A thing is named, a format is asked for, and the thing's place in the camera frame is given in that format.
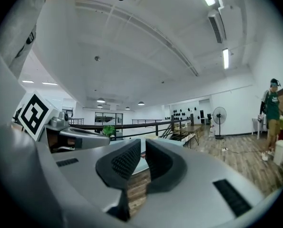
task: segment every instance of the green shirt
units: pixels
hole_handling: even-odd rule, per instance
[[[266,91],[264,94],[265,104],[266,104],[266,116],[267,120],[279,120],[280,113],[279,113],[279,98],[277,92],[271,92],[270,90]]]

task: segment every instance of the air vent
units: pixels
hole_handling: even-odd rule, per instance
[[[237,217],[251,209],[251,206],[227,180],[219,180],[213,184]]]
[[[213,10],[209,13],[208,17],[215,33],[217,43],[222,44],[223,41],[226,40],[226,34],[220,13],[217,10]]]
[[[67,159],[67,160],[63,160],[63,161],[57,161],[57,166],[62,167],[62,166],[66,166],[66,165],[71,165],[73,163],[78,162],[78,160],[76,158],[72,158],[72,159]]]
[[[222,43],[223,41],[222,41],[222,38],[221,38],[221,34],[219,33],[219,30],[218,30],[218,27],[217,27],[215,19],[212,18],[212,17],[210,17],[209,19],[210,19],[211,25],[213,27],[217,43]]]

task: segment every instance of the potted plant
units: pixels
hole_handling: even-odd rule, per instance
[[[114,128],[114,126],[111,126],[111,125],[106,125],[103,128],[103,134],[106,135],[109,138],[114,133],[114,131],[115,131],[115,128]]]

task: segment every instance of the white sneaker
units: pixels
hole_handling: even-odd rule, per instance
[[[265,162],[268,161],[268,156],[267,156],[266,152],[262,153],[262,160],[265,161]]]
[[[267,154],[274,156],[274,151],[268,151]]]

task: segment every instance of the khaki shorts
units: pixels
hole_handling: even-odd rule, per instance
[[[275,119],[269,120],[268,127],[269,127],[270,136],[276,136],[280,134],[280,120],[275,120]]]

